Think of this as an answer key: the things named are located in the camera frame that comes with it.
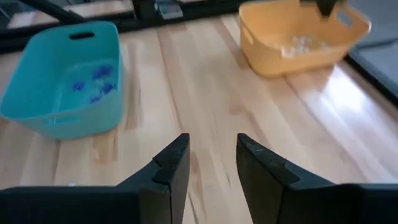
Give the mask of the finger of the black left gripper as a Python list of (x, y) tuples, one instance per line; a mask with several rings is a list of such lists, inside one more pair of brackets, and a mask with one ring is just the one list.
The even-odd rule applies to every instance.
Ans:
[(334, 18), (334, 8), (336, 6), (343, 6), (347, 0), (299, 0), (301, 7), (312, 7), (313, 12), (309, 12), (303, 16), (303, 20), (315, 21), (318, 17), (320, 21), (328, 21), (330, 17)]

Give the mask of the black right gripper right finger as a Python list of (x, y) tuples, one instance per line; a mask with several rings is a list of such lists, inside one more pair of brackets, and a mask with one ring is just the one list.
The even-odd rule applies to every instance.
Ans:
[(236, 165), (253, 223), (397, 224), (396, 184), (334, 184), (243, 133)]

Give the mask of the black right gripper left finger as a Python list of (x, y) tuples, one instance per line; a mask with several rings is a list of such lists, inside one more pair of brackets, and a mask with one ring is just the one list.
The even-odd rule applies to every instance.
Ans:
[(190, 136), (181, 134), (115, 186), (13, 187), (1, 191), (1, 223), (181, 223)]

